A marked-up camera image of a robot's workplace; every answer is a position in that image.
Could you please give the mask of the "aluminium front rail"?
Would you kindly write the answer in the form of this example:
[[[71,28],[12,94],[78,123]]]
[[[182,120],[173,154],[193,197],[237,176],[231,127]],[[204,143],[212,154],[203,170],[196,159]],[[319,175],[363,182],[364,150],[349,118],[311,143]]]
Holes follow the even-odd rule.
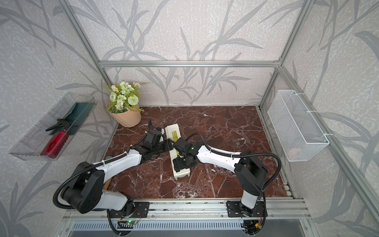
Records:
[[[229,219],[225,198],[148,199],[146,218],[135,220],[225,220]],[[310,219],[303,199],[266,198],[267,219]]]

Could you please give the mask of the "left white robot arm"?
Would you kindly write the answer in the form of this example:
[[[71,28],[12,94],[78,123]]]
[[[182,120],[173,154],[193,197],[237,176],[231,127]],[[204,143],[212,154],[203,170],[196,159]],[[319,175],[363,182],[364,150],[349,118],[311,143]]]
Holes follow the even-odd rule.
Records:
[[[74,173],[55,191],[53,204],[62,209],[75,209],[84,214],[95,209],[122,210],[128,198],[121,193],[107,191],[105,183],[124,172],[173,149],[174,141],[164,130],[150,129],[140,142],[111,159],[98,163],[80,163]]]

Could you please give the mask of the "red spray bottle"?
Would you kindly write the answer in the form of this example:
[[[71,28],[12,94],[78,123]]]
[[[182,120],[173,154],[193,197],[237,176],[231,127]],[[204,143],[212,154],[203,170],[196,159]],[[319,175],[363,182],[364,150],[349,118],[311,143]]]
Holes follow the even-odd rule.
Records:
[[[59,128],[59,131],[55,132],[52,138],[49,140],[47,145],[43,148],[40,153],[41,156],[47,156],[49,158],[55,159],[58,157],[60,151],[64,147],[65,143],[69,138],[68,130],[72,123],[65,119],[58,119],[57,123],[45,131],[56,130]]]

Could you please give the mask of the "cream dispenser lid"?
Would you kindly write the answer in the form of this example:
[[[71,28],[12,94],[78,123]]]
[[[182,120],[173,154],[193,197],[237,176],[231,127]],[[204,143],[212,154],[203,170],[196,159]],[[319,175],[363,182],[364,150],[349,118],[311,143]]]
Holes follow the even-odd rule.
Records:
[[[171,139],[173,142],[176,142],[179,138],[181,138],[180,129],[178,124],[169,125],[165,128],[165,134],[168,139]],[[173,170],[173,176],[175,180],[178,180],[179,178],[183,178],[185,176],[190,176],[190,169],[181,169],[179,170],[177,167],[176,160],[179,156],[179,153],[177,150],[172,149],[170,150],[170,159],[171,159],[171,165]]]

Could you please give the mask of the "dark green folded cloth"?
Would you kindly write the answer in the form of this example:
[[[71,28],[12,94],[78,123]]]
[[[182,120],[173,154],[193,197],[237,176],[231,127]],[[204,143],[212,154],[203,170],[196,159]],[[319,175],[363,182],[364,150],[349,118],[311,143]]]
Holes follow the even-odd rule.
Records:
[[[77,102],[75,105],[70,109],[67,115],[65,115],[65,120],[68,120],[72,123],[68,130],[69,136],[75,135],[77,131],[79,130],[80,126],[84,123],[84,121],[87,119],[88,115],[90,114],[91,110],[96,104],[93,102]],[[53,135],[55,132],[59,131],[59,128],[56,130],[52,130],[50,135]]]

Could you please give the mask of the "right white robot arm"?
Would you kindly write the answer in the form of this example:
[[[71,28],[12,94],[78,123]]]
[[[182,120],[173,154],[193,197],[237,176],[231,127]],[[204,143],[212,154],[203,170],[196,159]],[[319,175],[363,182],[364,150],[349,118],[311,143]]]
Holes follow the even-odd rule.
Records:
[[[192,144],[188,140],[195,135],[200,136],[201,141]],[[248,150],[235,153],[216,149],[210,147],[200,133],[194,133],[189,138],[179,138],[176,142],[168,139],[169,148],[179,153],[173,161],[174,169],[180,171],[204,163],[233,172],[243,188],[243,195],[235,212],[253,216],[257,201],[265,196],[266,187],[277,178],[281,171],[282,162],[279,156],[273,153],[254,154]],[[269,179],[266,178],[268,169],[259,157],[272,157],[277,161],[277,169]]]

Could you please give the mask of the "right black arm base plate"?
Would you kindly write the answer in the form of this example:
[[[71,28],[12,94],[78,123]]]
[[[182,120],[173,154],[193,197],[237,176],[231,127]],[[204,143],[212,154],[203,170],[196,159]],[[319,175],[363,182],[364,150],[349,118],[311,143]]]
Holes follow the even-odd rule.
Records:
[[[267,217],[265,203],[257,201],[253,208],[244,206],[241,201],[226,202],[228,217]]]

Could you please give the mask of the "blue hand rake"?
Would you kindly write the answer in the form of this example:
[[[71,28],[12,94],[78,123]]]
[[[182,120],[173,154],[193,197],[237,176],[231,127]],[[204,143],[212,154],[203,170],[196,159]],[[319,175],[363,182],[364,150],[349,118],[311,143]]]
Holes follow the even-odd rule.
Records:
[[[108,190],[111,181],[112,181],[112,178],[110,178],[109,180],[107,180],[107,181],[104,183],[103,190]]]

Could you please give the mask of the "terracotta flower pot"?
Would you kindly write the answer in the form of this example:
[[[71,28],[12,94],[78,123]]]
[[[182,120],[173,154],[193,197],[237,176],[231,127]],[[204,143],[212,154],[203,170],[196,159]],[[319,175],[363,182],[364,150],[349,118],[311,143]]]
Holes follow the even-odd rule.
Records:
[[[138,105],[130,107],[124,103],[121,111],[116,109],[115,105],[110,101],[106,108],[110,115],[124,127],[134,127],[141,121],[141,110]]]

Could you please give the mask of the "pink item in basket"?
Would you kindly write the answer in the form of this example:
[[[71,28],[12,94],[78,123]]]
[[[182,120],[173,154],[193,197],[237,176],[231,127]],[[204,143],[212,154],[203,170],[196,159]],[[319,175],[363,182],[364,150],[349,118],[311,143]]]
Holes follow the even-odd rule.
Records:
[[[301,148],[290,148],[288,151],[287,151],[287,156],[288,158],[290,159],[295,159],[296,156],[302,151]]]

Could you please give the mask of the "clear plastic wall shelf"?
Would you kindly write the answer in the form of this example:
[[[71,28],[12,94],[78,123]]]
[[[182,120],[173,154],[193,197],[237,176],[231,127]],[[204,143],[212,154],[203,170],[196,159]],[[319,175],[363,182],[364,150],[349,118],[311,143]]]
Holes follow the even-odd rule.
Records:
[[[93,96],[66,93],[9,153],[24,161],[57,160],[95,106]]]

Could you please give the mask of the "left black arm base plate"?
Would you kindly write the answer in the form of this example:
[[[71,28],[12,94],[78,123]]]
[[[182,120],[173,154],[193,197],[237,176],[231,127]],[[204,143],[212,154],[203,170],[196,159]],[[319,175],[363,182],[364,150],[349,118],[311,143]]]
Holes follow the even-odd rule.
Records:
[[[149,207],[150,203],[147,201],[130,202],[120,211],[120,215],[128,218],[147,218]]]

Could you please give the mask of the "white green artificial flowers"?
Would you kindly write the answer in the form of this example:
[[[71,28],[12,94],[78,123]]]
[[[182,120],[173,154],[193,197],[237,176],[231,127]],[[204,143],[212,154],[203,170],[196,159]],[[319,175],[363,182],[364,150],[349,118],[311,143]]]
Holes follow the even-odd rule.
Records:
[[[128,83],[122,81],[117,85],[105,86],[109,90],[110,102],[107,111],[112,114],[121,114],[129,111],[143,112],[140,108],[140,83]]]

